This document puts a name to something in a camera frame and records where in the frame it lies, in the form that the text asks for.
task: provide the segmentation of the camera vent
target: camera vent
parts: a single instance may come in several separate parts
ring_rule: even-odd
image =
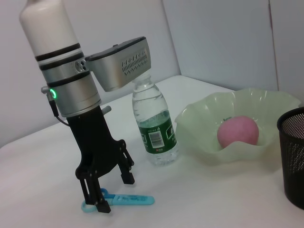
[[[147,52],[145,50],[135,54],[123,61],[122,70],[124,75],[133,73],[148,63]]]

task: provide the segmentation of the wavy glass bowl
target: wavy glass bowl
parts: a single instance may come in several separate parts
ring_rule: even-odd
[[[228,93],[213,93],[189,104],[175,119],[176,138],[182,147],[198,152],[207,162],[233,162],[261,157],[278,138],[276,122],[285,112],[301,102],[285,92],[243,89]],[[217,131],[224,119],[245,115],[257,123],[257,145],[234,142],[222,149]]]

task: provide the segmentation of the water bottle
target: water bottle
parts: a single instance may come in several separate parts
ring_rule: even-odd
[[[179,155],[179,147],[166,100],[151,81],[149,70],[133,83],[133,112],[148,159],[156,166],[172,163]]]

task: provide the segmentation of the light blue clip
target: light blue clip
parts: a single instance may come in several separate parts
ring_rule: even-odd
[[[115,195],[109,194],[106,189],[100,189],[104,199],[112,205],[152,205],[155,200],[153,196],[140,195]],[[90,213],[97,210],[96,206],[87,206],[86,201],[81,204],[81,210],[85,213]]]

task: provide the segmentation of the white tabletop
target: white tabletop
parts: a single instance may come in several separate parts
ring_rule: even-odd
[[[172,120],[189,103],[229,91],[183,76],[159,82]],[[70,129],[56,124],[0,149],[1,227],[29,228],[299,228],[304,211],[284,195],[278,144],[260,161],[207,166],[183,152],[173,164],[153,167],[137,128],[132,95],[108,103],[112,136],[124,139],[135,165],[135,185],[118,167],[99,178],[113,194],[155,197],[151,206],[112,206],[110,214],[83,213],[75,169],[80,150]]]

